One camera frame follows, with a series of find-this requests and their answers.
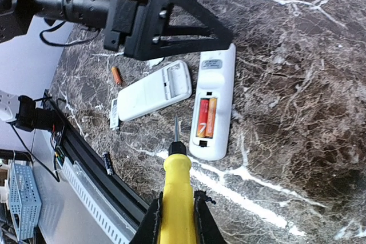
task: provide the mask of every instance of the screw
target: screw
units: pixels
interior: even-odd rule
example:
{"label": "screw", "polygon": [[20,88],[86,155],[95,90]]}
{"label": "screw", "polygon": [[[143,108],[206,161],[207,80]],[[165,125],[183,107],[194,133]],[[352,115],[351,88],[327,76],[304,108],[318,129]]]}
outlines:
{"label": "screw", "polygon": [[158,44],[158,43],[159,43],[159,41],[160,41],[160,37],[154,37],[154,38],[153,38],[153,43],[154,43],[154,44]]}
{"label": "screw", "polygon": [[166,18],[166,10],[161,10],[159,13],[160,18],[164,19]]}

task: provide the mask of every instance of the yellow tool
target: yellow tool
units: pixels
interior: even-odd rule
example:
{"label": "yellow tool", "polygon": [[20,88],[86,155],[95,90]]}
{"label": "yellow tool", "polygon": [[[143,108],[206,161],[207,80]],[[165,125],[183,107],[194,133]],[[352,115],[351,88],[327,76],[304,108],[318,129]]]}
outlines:
{"label": "yellow tool", "polygon": [[174,142],[164,162],[165,186],[162,197],[162,223],[159,244],[196,244],[194,225],[194,193],[190,185],[192,166],[186,147],[179,140],[178,118],[175,120]]}

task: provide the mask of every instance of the metal tip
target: metal tip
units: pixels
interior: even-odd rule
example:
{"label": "metal tip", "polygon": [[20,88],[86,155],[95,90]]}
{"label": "metal tip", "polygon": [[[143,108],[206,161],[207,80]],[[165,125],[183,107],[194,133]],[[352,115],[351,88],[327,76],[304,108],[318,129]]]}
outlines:
{"label": "metal tip", "polygon": [[179,122],[178,122],[178,116],[176,115],[176,119],[174,122],[174,142],[179,141]]}

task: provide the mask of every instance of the yellow screwdriver handle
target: yellow screwdriver handle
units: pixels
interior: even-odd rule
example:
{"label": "yellow screwdriver handle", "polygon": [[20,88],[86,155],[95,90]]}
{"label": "yellow screwdriver handle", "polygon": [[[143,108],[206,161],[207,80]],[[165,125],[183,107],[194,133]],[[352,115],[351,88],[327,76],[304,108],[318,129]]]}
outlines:
{"label": "yellow screwdriver handle", "polygon": [[194,194],[190,185],[191,161],[172,154],[164,161],[165,186],[159,244],[197,244],[194,226]]}

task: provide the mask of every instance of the marble countertop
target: marble countertop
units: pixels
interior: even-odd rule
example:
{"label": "marble countertop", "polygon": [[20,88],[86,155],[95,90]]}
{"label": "marble countertop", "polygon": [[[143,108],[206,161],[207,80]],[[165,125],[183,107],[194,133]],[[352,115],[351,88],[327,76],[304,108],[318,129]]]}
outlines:
{"label": "marble countertop", "polygon": [[[235,33],[236,77],[228,153],[192,157],[192,184],[228,243],[366,242],[366,0],[198,0]],[[76,28],[70,40],[85,37]],[[51,88],[93,149],[150,202],[178,114],[188,144],[194,96],[109,129],[120,88],[175,60],[196,86],[199,54],[157,66],[102,47],[102,36],[65,49]]]}

